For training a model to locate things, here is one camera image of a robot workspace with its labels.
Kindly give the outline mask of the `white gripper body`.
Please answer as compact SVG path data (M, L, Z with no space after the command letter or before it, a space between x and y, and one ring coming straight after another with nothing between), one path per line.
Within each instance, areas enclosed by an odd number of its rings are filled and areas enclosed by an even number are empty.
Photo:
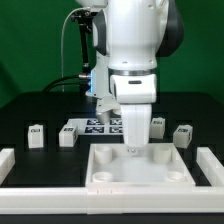
M152 106L150 104L122 104L121 118L124 143L130 148L148 144Z

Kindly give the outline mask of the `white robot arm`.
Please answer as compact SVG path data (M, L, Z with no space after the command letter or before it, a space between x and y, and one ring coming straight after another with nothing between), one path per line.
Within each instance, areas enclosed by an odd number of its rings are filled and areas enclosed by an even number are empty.
M106 124L121 115L124 144L136 155L149 142L158 57L173 54L184 28L176 0L76 0L93 15L96 65L86 95Z

